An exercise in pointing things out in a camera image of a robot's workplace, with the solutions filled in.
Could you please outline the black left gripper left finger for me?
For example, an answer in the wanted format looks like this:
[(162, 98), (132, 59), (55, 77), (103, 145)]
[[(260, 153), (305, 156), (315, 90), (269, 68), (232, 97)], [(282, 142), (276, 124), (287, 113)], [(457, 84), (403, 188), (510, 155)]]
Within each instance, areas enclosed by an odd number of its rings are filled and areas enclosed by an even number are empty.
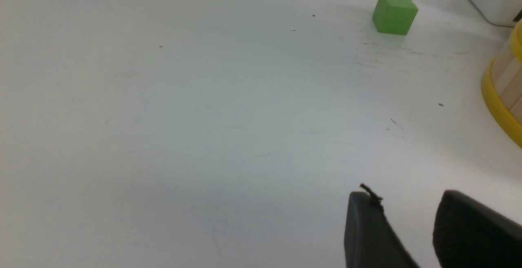
[(417, 268), (389, 224), (382, 197), (364, 183), (364, 192), (350, 193), (345, 220), (344, 251), (347, 268)]

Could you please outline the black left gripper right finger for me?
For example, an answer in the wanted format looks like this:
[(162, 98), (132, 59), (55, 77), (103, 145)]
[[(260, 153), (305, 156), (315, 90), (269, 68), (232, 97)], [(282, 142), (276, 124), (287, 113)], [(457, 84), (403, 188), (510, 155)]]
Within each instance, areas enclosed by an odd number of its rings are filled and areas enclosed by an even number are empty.
[(433, 248), (442, 268), (520, 268), (522, 227), (458, 190), (446, 190)]

